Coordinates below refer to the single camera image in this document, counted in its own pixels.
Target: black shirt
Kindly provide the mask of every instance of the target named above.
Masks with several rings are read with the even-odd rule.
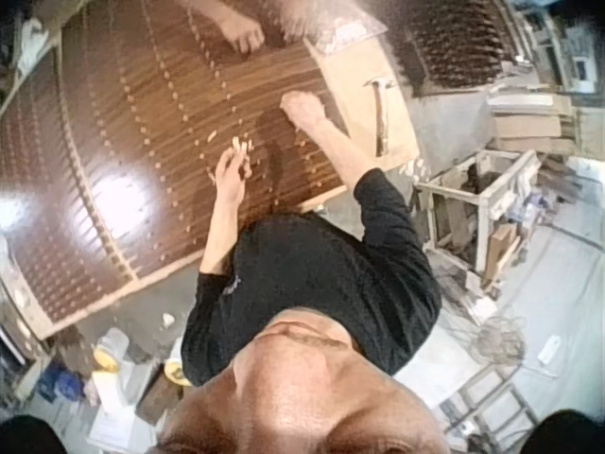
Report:
[[[182,344],[183,371],[201,386],[285,309],[315,309],[341,323],[365,357],[394,375],[428,337],[438,285],[402,195],[384,173],[357,184],[363,241],[317,216],[274,215],[246,229],[233,276],[200,274]]]

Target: claw hammer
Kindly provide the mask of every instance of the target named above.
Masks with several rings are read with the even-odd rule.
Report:
[[[373,78],[365,84],[371,85],[376,97],[376,157],[389,154],[389,106],[387,90],[395,86],[392,80]]]

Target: wooden frame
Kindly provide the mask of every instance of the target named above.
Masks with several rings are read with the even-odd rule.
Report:
[[[486,161],[486,158],[489,160],[491,157],[511,159],[512,165],[494,183],[492,183],[488,188],[478,195],[443,186],[441,184],[442,175],[434,178],[428,183],[416,184],[418,189],[428,193],[427,211],[430,240],[426,246],[426,249],[439,254],[457,268],[467,272],[467,282],[483,281],[487,266],[487,256],[490,235],[493,229],[493,222],[498,220],[504,213],[506,213],[515,202],[516,197],[512,197],[511,194],[514,195],[516,193],[516,182],[519,179],[523,181],[531,180],[538,173],[538,170],[542,165],[541,161],[538,159],[536,151],[534,150],[520,154],[510,151],[484,149],[479,151],[476,155],[468,158],[463,163],[458,164],[456,168],[458,170],[468,170],[468,168],[473,164],[477,165],[477,167],[481,167]],[[478,168],[477,170],[479,173],[484,173],[484,171],[487,169]],[[477,244],[475,263],[467,263],[444,249],[447,241],[445,241],[446,237],[438,237],[437,215],[435,212],[434,199],[435,195],[440,195],[449,199],[456,199],[470,203],[477,207]],[[507,262],[509,262],[514,254],[520,249],[519,241],[515,241],[513,246],[514,248],[511,248],[511,251],[507,251],[506,253]],[[475,293],[480,293],[479,288],[476,286],[471,287],[472,288],[469,288],[470,290],[474,291]]]

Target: metal ladder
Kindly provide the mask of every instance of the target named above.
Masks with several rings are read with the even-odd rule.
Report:
[[[504,448],[501,445],[501,441],[498,441],[498,436],[502,434],[502,432],[508,428],[512,423],[517,421],[522,416],[526,416],[528,421],[531,423],[532,428],[538,427],[540,421],[538,420],[538,416],[531,409],[529,403],[526,399],[519,393],[514,384],[512,383],[512,379],[515,374],[519,371],[521,365],[517,366],[511,374],[506,374],[501,367],[497,365],[490,365],[485,369],[481,370],[474,377],[472,377],[468,382],[462,386],[458,390],[458,395],[460,396],[464,405],[468,408],[468,411],[463,414],[459,414],[457,406],[451,401],[451,398],[441,404],[441,409],[450,419],[450,426],[445,429],[445,434],[450,432],[459,432],[460,427],[468,422],[473,421],[474,424],[478,427],[480,433],[478,436],[485,442],[484,445],[489,447],[489,451],[494,454],[502,454],[510,451],[509,448]],[[481,382],[485,377],[487,377],[491,373],[496,373],[500,378],[500,383],[487,395],[481,398],[478,402],[475,402],[471,397],[470,390],[479,382]],[[511,393],[516,402],[519,405],[519,410],[517,410],[512,416],[510,416],[504,423],[502,423],[498,428],[492,430],[484,416],[483,412],[490,408],[501,396],[506,393]]]

